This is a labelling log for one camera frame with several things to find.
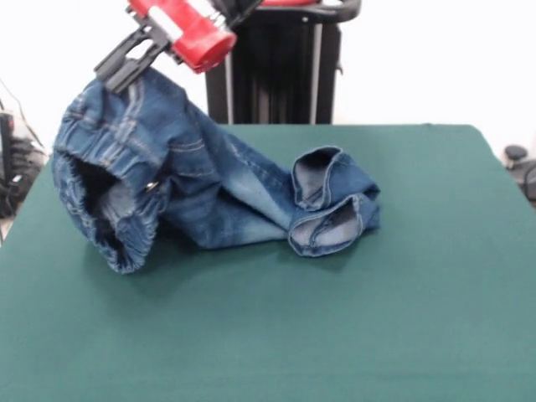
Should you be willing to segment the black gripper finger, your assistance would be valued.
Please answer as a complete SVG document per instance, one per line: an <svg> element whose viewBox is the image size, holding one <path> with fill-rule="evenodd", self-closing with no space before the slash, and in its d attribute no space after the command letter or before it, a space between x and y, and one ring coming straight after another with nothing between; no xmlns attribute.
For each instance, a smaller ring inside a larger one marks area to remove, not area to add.
<svg viewBox="0 0 536 402"><path fill-rule="evenodd" d="M167 45L152 43L140 58L129 58L128 52L135 47L134 43L120 44L106 59L105 88L111 93L119 94L132 84Z"/></svg>
<svg viewBox="0 0 536 402"><path fill-rule="evenodd" d="M131 50L150 41L150 47L139 58L129 57ZM158 42L154 40L152 26L142 25L123 39L95 68L102 83L132 83L158 56Z"/></svg>

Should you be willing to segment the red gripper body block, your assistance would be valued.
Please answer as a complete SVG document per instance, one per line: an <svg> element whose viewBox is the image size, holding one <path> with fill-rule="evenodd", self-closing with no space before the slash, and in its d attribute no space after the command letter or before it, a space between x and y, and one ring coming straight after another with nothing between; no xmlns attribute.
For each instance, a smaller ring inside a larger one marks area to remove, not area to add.
<svg viewBox="0 0 536 402"><path fill-rule="evenodd" d="M142 32L195 73L217 66L234 47L236 35L210 1L130 1Z"/></svg>

